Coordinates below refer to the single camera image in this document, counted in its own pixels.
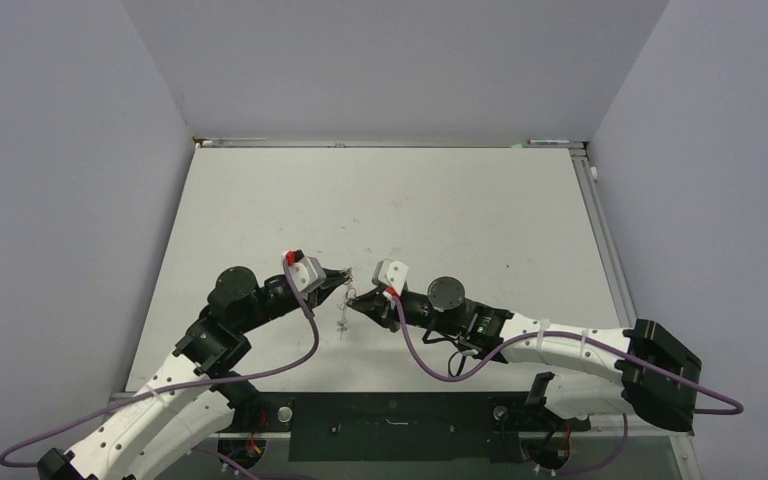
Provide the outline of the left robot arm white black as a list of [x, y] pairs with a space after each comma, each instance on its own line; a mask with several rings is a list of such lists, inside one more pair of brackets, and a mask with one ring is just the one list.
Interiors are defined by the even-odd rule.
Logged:
[[247, 267], [223, 271], [197, 320], [133, 401], [71, 447], [44, 454], [39, 477], [154, 479], [209, 435], [252, 426], [258, 392], [234, 370], [251, 349], [248, 333], [296, 309], [311, 316], [351, 279], [299, 251], [288, 252], [282, 267], [264, 283]]

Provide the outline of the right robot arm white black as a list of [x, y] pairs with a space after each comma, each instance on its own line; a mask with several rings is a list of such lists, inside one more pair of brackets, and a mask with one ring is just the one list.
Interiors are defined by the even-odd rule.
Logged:
[[410, 326], [433, 333], [484, 363], [572, 371], [570, 377], [536, 376], [537, 393], [524, 404], [539, 428], [611, 414], [634, 414], [674, 432], [693, 427], [701, 360], [655, 321], [599, 329], [533, 319], [471, 300], [463, 284], [447, 276], [424, 294], [379, 285], [347, 305], [392, 332]]

